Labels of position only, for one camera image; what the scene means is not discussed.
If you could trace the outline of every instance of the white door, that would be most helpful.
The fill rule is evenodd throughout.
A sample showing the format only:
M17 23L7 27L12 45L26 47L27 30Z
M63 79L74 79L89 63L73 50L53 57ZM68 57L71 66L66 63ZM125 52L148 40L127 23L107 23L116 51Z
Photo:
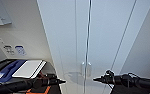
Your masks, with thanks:
M120 72L150 6L150 0L138 1L145 3L135 6L140 8L133 12L139 15L132 14L125 31L135 0L92 0L87 55L92 71L87 77L81 75L84 72L80 67L83 62L87 63L89 0L37 0L58 78L67 81L60 85L62 94L110 92L109 88L104 90L105 85L92 79L111 69L118 50L112 70Z
M92 71L86 77L86 94L110 94L108 85L92 79L106 70L120 72L149 8L150 0L92 0L87 60Z
M77 94L75 0L38 0L62 94Z

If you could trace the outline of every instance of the wall plate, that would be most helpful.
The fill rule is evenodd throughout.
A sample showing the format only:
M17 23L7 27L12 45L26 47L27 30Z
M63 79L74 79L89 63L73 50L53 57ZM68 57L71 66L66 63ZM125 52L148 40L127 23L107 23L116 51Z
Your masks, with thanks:
M18 54L23 55L23 56L26 55L26 52L23 46L16 46L15 49L17 50Z

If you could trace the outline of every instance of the white panel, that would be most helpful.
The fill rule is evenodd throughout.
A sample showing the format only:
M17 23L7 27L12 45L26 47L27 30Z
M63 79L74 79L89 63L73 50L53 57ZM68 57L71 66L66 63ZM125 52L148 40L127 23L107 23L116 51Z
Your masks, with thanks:
M77 94L75 0L38 0L63 94Z
M80 65L84 62L86 65L86 42L87 42L87 27L88 27L88 9L89 9L89 0L76 0L76 21L77 21L77 66L80 68ZM80 74L80 69L77 69L78 72L78 93L84 93L84 76Z
M86 81L86 94L103 93L105 85L93 82L92 79L111 69L134 1L92 0L88 54L88 61L92 64L92 75Z
M45 63L42 60L28 60L12 76L35 78Z
M123 42L121 44L118 56L112 69L115 72L115 74L120 73L149 9L150 0L137 0L135 9L128 24L125 36L123 38Z

